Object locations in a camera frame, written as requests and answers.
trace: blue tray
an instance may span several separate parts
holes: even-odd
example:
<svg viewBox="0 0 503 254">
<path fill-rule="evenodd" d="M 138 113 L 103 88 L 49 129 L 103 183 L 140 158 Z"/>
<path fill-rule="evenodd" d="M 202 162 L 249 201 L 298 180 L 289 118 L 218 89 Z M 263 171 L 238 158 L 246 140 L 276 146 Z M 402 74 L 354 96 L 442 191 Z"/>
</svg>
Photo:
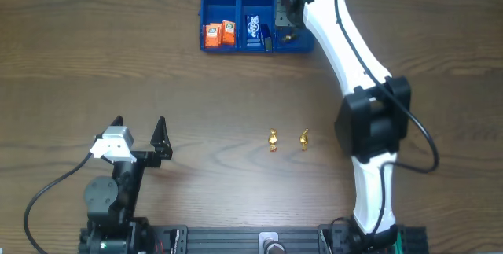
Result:
<svg viewBox="0 0 503 254">
<path fill-rule="evenodd" d="M 260 24 L 267 24 L 273 40 L 273 52 L 277 53 L 307 53 L 314 48 L 314 36 L 307 29 L 296 29 L 299 37 L 291 42 L 283 43 L 282 37 L 289 34 L 291 28 L 276 28 L 276 0 L 201 0 L 200 15 L 200 47 L 206 52 L 228 53 L 249 52 L 263 53 L 263 46 L 247 46 L 247 29 L 245 15 L 260 16 Z M 222 23 L 223 20 L 236 22 L 236 45 L 222 45 L 219 48 L 204 48 L 204 25 Z"/>
</svg>

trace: wood grain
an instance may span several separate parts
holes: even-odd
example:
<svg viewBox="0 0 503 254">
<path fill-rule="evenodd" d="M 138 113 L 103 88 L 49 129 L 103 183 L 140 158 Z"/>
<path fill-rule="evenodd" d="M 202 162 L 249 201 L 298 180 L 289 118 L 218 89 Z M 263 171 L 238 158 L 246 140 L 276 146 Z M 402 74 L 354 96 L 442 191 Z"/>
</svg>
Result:
<svg viewBox="0 0 503 254">
<path fill-rule="evenodd" d="M 432 253 L 503 249 L 503 0 L 347 0 L 377 58 L 413 86 L 438 172 L 397 170 L 397 220 L 426 226 Z M 174 159 L 145 172 L 137 215 L 155 224 L 317 226 L 354 207 L 333 133 L 341 101 L 319 47 L 305 55 L 199 50 L 200 0 L 0 0 L 0 248 L 35 253 L 22 215 L 121 114 L 148 148 L 167 117 Z M 269 128 L 278 152 L 269 153 Z M 302 153 L 298 137 L 310 128 Z M 410 129 L 400 160 L 429 163 Z M 75 252 L 92 161 L 34 206 L 51 253 Z"/>
</svg>

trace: wooden table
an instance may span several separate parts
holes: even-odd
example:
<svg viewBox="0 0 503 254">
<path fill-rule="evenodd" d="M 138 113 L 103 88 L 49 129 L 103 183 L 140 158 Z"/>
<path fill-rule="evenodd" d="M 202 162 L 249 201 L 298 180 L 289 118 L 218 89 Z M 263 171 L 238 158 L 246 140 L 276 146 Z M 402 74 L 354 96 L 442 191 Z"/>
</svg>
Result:
<svg viewBox="0 0 503 254">
<path fill-rule="evenodd" d="M 438 172 L 397 170 L 398 222 L 427 226 L 431 252 L 503 249 L 503 0 L 347 0 L 376 57 L 413 88 Z M 332 124 L 341 102 L 311 54 L 206 54 L 200 0 L 0 0 L 0 248 L 34 253 L 31 197 L 72 169 L 119 114 L 148 149 L 167 118 L 174 159 L 147 170 L 136 215 L 155 224 L 317 226 L 354 207 L 351 162 Z M 269 129 L 278 131 L 270 153 Z M 299 136 L 309 128 L 301 152 Z M 428 165 L 419 131 L 400 161 Z M 76 251 L 83 191 L 110 175 L 90 161 L 35 204 L 48 252 Z"/>
</svg>

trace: black cable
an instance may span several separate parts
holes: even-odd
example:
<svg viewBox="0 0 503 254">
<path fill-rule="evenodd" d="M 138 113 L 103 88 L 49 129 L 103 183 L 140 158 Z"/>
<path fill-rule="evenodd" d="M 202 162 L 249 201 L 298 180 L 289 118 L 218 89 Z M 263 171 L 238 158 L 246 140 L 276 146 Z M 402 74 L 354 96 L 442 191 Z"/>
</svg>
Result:
<svg viewBox="0 0 503 254">
<path fill-rule="evenodd" d="M 439 151 L 437 150 L 437 147 L 435 145 L 435 142 L 433 141 L 433 138 L 429 134 L 429 132 L 426 130 L 424 125 L 388 90 L 386 87 L 377 80 L 377 78 L 372 74 L 370 69 L 367 67 L 365 62 L 363 61 L 362 57 L 360 56 L 360 53 L 356 50 L 356 47 L 354 46 L 353 42 L 351 41 L 349 35 L 346 32 L 346 29 L 343 26 L 342 20 L 340 18 L 340 13 L 339 13 L 339 0 L 335 0 L 335 7 L 336 7 L 336 19 L 337 19 L 337 24 L 340 26 L 340 30 L 344 34 L 344 38 L 346 38 L 347 43 L 353 50 L 354 55 L 358 59 L 358 62 L 360 65 L 363 67 L 365 70 L 365 73 L 369 76 L 369 78 L 376 84 L 376 86 L 384 93 L 384 95 L 393 102 L 394 105 L 396 105 L 403 113 L 405 113 L 409 119 L 417 126 L 417 128 L 421 131 L 423 134 L 424 138 L 428 142 L 431 152 L 433 154 L 433 165 L 430 168 L 421 168 L 421 167 L 414 167 L 408 164 L 402 164 L 398 162 L 385 162 L 381 165 L 380 167 L 380 184 L 381 184 L 381 194 L 383 200 L 381 201 L 380 205 L 380 212 L 379 212 L 379 217 L 377 219 L 376 226 L 374 227 L 372 233 L 370 234 L 370 239 L 364 244 L 364 247 L 367 247 L 367 245 L 371 242 L 371 239 L 376 235 L 377 229 L 379 228 L 379 225 L 381 223 L 381 220 L 383 219 L 384 216 L 384 207 L 386 205 L 386 187 L 384 184 L 384 168 L 387 165 L 394 165 L 396 167 L 402 167 L 405 168 L 406 170 L 409 171 L 415 171 L 421 174 L 427 174 L 429 172 L 432 172 L 437 169 L 439 166 Z"/>
<path fill-rule="evenodd" d="M 65 173 L 62 175 L 60 178 L 54 180 L 53 182 L 49 183 L 46 187 L 42 188 L 36 195 L 33 196 L 31 199 L 30 203 L 28 203 L 28 206 L 26 207 L 26 211 L 24 211 L 24 217 L 23 217 L 23 225 L 24 225 L 24 232 L 26 233 L 26 237 L 30 241 L 31 245 L 40 253 L 40 254 L 47 254 L 40 245 L 35 241 L 33 236 L 31 236 L 30 233 L 30 227 L 28 226 L 28 216 L 30 215 L 30 210 L 31 207 L 33 207 L 33 204 L 51 187 L 55 186 L 59 182 L 63 181 L 66 179 L 68 176 L 73 175 L 76 173 L 86 162 L 91 158 L 92 153 L 88 153 L 87 156 L 84 158 L 80 164 L 78 164 L 76 167 L 74 167 L 71 171 Z"/>
</svg>

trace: blue plastic bin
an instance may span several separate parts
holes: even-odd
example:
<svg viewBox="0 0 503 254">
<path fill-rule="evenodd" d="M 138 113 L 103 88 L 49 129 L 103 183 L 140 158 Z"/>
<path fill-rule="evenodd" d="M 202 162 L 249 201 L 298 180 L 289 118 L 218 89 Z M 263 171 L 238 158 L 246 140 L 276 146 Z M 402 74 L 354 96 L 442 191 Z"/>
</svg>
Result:
<svg viewBox="0 0 503 254">
<path fill-rule="evenodd" d="M 307 53 L 314 48 L 314 36 L 307 29 L 296 29 L 299 37 L 283 43 L 281 38 L 290 33 L 290 28 L 276 28 L 276 0 L 201 0 L 200 9 L 200 47 L 206 52 L 249 52 L 264 53 L 263 46 L 247 46 L 245 15 L 259 15 L 260 24 L 267 24 L 273 40 L 273 52 Z M 222 23 L 229 20 L 236 23 L 236 44 L 222 45 L 219 48 L 204 48 L 204 25 Z"/>
</svg>

